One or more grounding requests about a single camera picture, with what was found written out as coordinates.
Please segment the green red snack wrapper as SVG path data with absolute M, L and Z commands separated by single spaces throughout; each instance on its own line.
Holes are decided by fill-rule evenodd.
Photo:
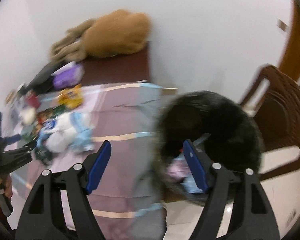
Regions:
M 43 123 L 47 119 L 55 119 L 57 116 L 65 113 L 67 109 L 61 105 L 57 107 L 47 108 L 41 112 L 37 112 L 35 121 L 30 126 L 24 126 L 22 123 L 21 138 L 28 143 L 32 140 L 37 141 L 37 146 L 34 149 L 35 158 L 41 161 L 45 166 L 49 165 L 53 160 L 53 153 L 50 152 L 44 145 L 44 142 L 49 137 L 48 134 L 42 133 Z

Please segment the clear blue plastic packaging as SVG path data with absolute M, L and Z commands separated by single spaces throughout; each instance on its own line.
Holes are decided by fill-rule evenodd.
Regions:
M 77 135 L 70 144 L 72 152 L 79 154 L 94 149 L 92 141 L 94 125 L 91 123 L 91 114 L 84 112 L 72 112 L 70 121 Z

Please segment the white dough in bag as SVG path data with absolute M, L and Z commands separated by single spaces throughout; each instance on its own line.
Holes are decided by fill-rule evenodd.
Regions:
M 24 126 L 30 126 L 36 119 L 37 112 L 34 107 L 26 107 L 20 112 L 21 123 Z

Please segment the black lined trash bin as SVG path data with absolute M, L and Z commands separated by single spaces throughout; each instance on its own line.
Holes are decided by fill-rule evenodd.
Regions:
M 264 152 L 262 135 L 253 118 L 229 98 L 210 91 L 183 94 L 163 108 L 154 134 L 154 170 L 161 180 L 168 202 L 187 200 L 203 206 L 207 195 L 191 194 L 166 173 L 168 165 L 179 156 L 187 139 L 199 143 L 200 151 L 225 168 L 258 172 Z

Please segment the red soda can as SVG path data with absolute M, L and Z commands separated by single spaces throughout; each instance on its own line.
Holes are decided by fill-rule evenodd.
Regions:
M 40 102 L 35 93 L 26 94 L 26 101 L 27 101 L 28 105 L 30 105 L 31 107 L 34 107 L 35 109 L 38 109 L 40 106 Z

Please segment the white paper cup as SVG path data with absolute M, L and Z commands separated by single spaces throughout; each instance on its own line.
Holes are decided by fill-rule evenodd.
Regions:
M 76 129 L 74 128 L 71 122 L 71 112 L 63 113 L 55 118 L 55 132 L 74 132 L 76 133 Z

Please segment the yellow chip bag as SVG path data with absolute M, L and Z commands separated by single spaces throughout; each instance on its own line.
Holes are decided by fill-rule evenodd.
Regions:
M 64 105 L 67 109 L 75 109 L 83 103 L 82 86 L 77 84 L 73 88 L 66 88 L 57 96 L 58 105 Z

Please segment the brown plush cushion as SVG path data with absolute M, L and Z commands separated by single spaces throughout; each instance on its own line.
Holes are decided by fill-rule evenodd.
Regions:
M 150 31 L 146 13 L 120 9 L 98 18 L 81 41 L 85 52 L 96 58 L 129 55 L 143 50 Z

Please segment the purple tissue pack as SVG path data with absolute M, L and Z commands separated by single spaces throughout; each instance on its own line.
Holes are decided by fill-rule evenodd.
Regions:
M 53 87 L 55 90 L 73 87 L 80 83 L 83 75 L 83 66 L 80 63 L 72 61 L 52 73 Z

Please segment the pink paper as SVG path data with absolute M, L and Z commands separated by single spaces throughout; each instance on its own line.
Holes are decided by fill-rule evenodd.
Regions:
M 166 168 L 166 174 L 176 183 L 182 183 L 190 173 L 190 168 L 184 158 L 173 159 Z

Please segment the white blue ointment box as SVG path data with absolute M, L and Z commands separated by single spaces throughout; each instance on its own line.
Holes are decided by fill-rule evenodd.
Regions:
M 57 120 L 56 119 L 47 119 L 46 122 L 43 123 L 43 127 L 41 132 L 45 134 L 51 134 L 56 131 Z

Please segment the black bag on table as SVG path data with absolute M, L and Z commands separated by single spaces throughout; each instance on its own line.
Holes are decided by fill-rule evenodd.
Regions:
M 45 65 L 33 80 L 26 86 L 25 91 L 34 91 L 36 94 L 44 94 L 53 89 L 52 74 L 66 64 L 65 61 L 51 61 Z

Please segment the carved wooden chair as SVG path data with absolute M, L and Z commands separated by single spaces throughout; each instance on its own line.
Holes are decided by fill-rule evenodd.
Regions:
M 242 107 L 255 94 L 262 80 L 269 81 L 254 120 L 262 134 L 266 151 L 297 146 L 300 149 L 300 86 L 273 65 L 261 68 L 254 84 L 240 102 Z M 298 159 L 260 175 L 267 180 L 300 169 Z

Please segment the beige plush toy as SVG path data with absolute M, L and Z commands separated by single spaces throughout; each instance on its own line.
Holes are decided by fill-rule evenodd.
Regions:
M 66 31 L 66 36 L 50 48 L 50 60 L 54 62 L 80 62 L 87 57 L 81 38 L 96 19 L 91 18 Z

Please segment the dark wooden table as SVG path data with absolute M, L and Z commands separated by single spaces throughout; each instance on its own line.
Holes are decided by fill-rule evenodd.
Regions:
M 134 54 L 116 55 L 102 59 L 87 57 L 80 62 L 84 68 L 81 85 L 150 81 L 149 47 L 150 43 L 147 42 L 145 48 Z

